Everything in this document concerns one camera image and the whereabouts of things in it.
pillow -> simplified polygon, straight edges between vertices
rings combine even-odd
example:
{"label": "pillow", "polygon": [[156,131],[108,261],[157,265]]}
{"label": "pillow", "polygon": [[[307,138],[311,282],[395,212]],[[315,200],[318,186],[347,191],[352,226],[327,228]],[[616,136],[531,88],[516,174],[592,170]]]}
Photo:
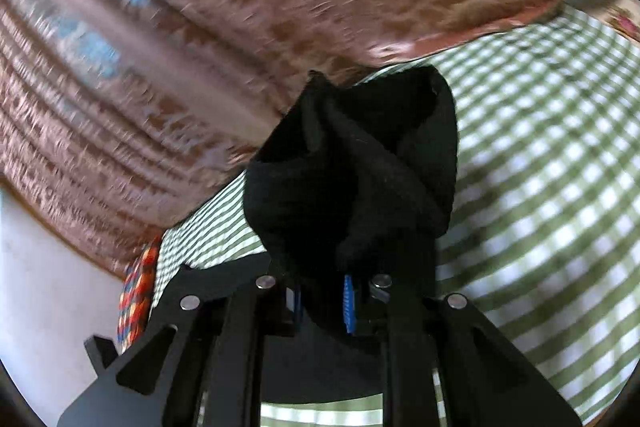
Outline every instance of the pillow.
{"label": "pillow", "polygon": [[156,281],[160,242],[160,236],[156,237],[127,268],[118,317],[118,342],[122,346],[122,352],[145,330]]}

metal screw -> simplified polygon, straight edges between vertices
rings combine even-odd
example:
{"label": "metal screw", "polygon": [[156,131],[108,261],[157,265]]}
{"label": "metal screw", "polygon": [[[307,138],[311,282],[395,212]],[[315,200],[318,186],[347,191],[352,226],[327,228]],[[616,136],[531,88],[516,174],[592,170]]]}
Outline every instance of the metal screw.
{"label": "metal screw", "polygon": [[466,297],[460,293],[452,293],[447,297],[447,304],[455,310],[461,310],[466,306]]}
{"label": "metal screw", "polygon": [[261,275],[255,280],[255,285],[261,290],[269,290],[276,285],[276,278],[273,275]]}
{"label": "metal screw", "polygon": [[391,288],[392,279],[390,275],[386,273],[379,273],[378,275],[374,275],[373,279],[371,279],[373,286],[376,288],[380,288],[381,290],[385,290],[387,288]]}
{"label": "metal screw", "polygon": [[187,295],[180,301],[180,308],[185,311],[191,311],[196,309],[200,305],[200,299],[195,295]]}

floral pattern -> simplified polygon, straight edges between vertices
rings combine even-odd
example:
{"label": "floral pattern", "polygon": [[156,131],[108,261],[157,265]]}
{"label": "floral pattern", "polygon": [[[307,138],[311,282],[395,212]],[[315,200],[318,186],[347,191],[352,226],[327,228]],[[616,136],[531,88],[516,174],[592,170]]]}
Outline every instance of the floral pattern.
{"label": "floral pattern", "polygon": [[216,194],[302,90],[557,0],[0,0],[2,174],[114,273]]}

bed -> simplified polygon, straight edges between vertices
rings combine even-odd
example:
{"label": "bed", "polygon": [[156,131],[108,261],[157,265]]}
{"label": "bed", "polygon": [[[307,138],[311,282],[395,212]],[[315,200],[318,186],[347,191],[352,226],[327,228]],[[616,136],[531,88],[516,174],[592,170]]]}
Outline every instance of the bed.
{"label": "bed", "polygon": [[[425,63],[448,80],[460,133],[439,290],[472,298],[587,423],[640,357],[640,49],[563,5],[375,75]],[[180,264],[263,250],[242,184],[164,234],[152,306]],[[378,425],[381,407],[381,396],[263,404],[261,425]]]}

